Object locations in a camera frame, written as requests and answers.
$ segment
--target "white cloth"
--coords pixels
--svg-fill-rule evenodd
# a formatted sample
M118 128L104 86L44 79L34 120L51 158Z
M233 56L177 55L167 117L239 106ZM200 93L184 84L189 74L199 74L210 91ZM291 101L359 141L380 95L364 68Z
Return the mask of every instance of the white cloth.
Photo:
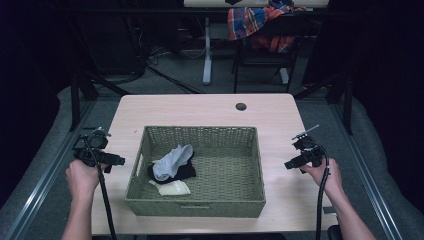
M178 145L153 165L153 174L158 181L165 181L169 177L174 178L178 167L186 165L193 155L193 146L190 144L181 147Z
M187 195L190 194L190 189L185 182L180 180L173 181L167 184L157 184L155 181L150 180L150 184L154 185L161 196L165 195Z

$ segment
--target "plaid shirt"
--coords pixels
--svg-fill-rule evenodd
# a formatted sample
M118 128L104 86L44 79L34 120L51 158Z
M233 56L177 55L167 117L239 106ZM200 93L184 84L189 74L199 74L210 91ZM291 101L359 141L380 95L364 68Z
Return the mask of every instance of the plaid shirt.
M246 38L263 27L266 21L292 11L293 1L291 0L282 0L279 3L269 0L268 6L264 8L231 8L228 11L229 39ZM269 38L253 35L248 43L253 49L266 48L269 51L284 52L294 39L293 36Z

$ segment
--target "basket handle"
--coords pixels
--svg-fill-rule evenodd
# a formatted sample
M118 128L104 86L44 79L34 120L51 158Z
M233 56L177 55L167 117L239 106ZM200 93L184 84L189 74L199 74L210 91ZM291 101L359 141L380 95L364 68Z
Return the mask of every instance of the basket handle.
M209 206L187 206L187 205L181 205L181 208L186 208L186 209L209 209Z

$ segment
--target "white table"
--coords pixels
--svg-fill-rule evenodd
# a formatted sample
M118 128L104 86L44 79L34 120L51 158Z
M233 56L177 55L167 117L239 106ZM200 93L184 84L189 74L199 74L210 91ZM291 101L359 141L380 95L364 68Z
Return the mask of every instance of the white table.
M239 111L235 105L245 103ZM124 198L144 126L254 126L258 131L266 204L259 218L136 216ZM284 163L299 155L291 140L304 127L289 94L139 95L122 98L109 132L108 153L126 159L105 174L117 234L213 234L314 231L318 186ZM324 197L323 206L330 206ZM337 224L323 215L322 229ZM95 235L110 234L103 197L96 189Z

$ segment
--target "forearm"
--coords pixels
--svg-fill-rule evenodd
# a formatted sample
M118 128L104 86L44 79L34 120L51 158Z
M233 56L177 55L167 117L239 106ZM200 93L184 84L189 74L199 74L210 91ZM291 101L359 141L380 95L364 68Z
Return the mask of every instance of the forearm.
M62 240L91 239L92 202L92 196L72 201L68 223L62 235Z
M343 191L328 195L333 207L336 209L337 219L344 240L375 239Z

